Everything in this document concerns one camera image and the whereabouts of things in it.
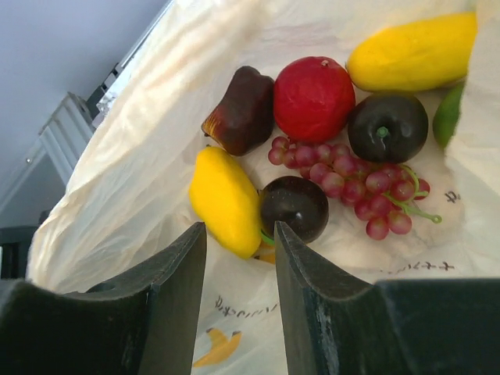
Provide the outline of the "dark fake plum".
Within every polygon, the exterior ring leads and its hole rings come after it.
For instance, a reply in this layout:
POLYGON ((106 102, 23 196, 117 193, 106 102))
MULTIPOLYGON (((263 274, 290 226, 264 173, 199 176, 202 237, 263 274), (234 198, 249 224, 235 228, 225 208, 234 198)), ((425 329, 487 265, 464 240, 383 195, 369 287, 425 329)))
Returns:
POLYGON ((414 95, 376 93, 363 99, 348 115, 352 151, 372 163, 405 163, 427 141, 429 120, 414 95))
POLYGON ((275 223, 286 223, 303 242, 315 241, 329 220, 329 202, 323 190, 310 180, 284 176, 268 183, 259 194, 262 232, 274 237, 275 223))

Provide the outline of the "red fake pomegranate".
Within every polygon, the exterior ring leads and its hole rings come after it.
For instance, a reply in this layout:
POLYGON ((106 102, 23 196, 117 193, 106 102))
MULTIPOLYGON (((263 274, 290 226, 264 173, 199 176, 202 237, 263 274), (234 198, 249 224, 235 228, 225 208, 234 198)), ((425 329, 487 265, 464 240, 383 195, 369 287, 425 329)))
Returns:
POLYGON ((355 106, 347 71, 326 56, 307 56, 286 65, 277 75, 273 114, 292 140, 324 143, 343 130, 355 106))

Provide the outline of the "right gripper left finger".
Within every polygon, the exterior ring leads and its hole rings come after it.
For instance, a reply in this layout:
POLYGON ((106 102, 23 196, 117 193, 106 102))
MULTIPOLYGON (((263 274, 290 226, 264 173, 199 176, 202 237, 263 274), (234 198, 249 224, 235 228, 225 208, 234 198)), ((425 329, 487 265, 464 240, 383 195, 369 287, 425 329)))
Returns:
POLYGON ((84 293, 1 283, 4 374, 188 374, 206 260, 206 229, 84 293))

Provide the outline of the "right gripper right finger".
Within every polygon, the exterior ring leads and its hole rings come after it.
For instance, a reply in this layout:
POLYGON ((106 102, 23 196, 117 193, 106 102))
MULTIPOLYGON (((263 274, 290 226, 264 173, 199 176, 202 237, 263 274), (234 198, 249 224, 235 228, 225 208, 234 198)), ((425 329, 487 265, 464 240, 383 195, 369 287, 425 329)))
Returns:
POLYGON ((274 236, 289 373, 498 373, 498 280, 368 284, 287 224, 277 223, 274 236))

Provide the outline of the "yellow fake mango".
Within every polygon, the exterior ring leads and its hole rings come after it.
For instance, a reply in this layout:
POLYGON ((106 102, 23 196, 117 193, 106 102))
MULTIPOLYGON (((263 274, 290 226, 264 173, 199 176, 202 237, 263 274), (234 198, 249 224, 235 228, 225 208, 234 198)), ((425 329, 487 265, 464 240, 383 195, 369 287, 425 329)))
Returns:
POLYGON ((225 249, 249 259, 261 244, 259 196, 240 164, 209 146, 196 156, 188 189, 191 206, 225 249))

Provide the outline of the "red fake grapes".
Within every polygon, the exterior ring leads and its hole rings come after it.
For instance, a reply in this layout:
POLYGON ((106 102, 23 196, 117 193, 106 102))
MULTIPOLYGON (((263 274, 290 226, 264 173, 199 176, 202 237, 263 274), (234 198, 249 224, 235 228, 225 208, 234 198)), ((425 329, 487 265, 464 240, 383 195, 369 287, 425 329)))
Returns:
POLYGON ((328 198, 352 207, 373 240, 384 240, 389 233, 408 234, 413 216, 442 222, 438 214, 417 208, 416 202, 430 194, 430 185, 405 164, 373 164, 353 156, 342 143, 300 145, 284 136, 273 139, 268 160, 297 170, 328 198))

